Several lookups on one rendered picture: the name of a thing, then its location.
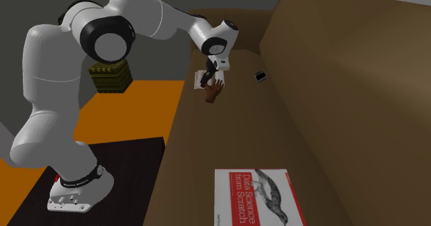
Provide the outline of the olive slatted crate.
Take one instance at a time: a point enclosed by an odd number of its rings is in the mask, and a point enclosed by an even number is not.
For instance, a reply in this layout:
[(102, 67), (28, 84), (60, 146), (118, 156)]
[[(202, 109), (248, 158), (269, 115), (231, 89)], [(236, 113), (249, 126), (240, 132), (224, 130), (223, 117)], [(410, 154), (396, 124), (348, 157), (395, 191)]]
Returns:
[(98, 93), (124, 93), (133, 82), (126, 59), (115, 64), (97, 62), (88, 72)]

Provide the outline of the brown hand figure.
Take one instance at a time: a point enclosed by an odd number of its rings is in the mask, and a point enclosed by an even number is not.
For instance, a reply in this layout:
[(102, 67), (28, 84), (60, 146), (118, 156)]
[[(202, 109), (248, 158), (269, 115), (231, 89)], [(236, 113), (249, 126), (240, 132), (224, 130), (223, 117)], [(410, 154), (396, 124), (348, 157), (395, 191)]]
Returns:
[(221, 79), (215, 81), (213, 85), (206, 84), (204, 89), (207, 93), (205, 97), (205, 102), (214, 103), (217, 96), (221, 93), (224, 87), (224, 82)]

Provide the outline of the black robot stand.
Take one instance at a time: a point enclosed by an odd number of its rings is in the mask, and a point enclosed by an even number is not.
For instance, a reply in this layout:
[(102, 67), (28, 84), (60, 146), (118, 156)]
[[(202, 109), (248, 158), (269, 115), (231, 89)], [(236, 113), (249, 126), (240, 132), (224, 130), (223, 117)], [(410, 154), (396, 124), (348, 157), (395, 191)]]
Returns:
[(162, 137), (90, 145), (114, 179), (109, 195), (86, 213), (47, 210), (57, 173), (46, 168), (6, 226), (142, 226), (164, 155)]

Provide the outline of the white paper sheet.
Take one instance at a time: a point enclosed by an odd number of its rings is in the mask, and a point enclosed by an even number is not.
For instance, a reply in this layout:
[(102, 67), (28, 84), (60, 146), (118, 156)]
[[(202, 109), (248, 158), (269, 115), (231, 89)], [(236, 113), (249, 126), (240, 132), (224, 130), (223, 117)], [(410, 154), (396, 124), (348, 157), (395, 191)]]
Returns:
[(215, 73), (207, 73), (205, 70), (197, 70), (194, 75), (194, 89), (204, 89), (204, 81), (207, 82), (207, 86), (213, 86), (217, 82), (224, 86), (224, 71), (218, 70)]

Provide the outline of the white and red book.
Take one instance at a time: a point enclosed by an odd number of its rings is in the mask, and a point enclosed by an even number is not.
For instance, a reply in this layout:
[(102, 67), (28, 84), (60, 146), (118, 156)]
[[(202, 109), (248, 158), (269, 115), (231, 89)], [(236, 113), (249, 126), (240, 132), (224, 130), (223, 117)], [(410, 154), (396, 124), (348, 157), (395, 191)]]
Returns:
[(216, 169), (214, 226), (307, 226), (286, 169)]

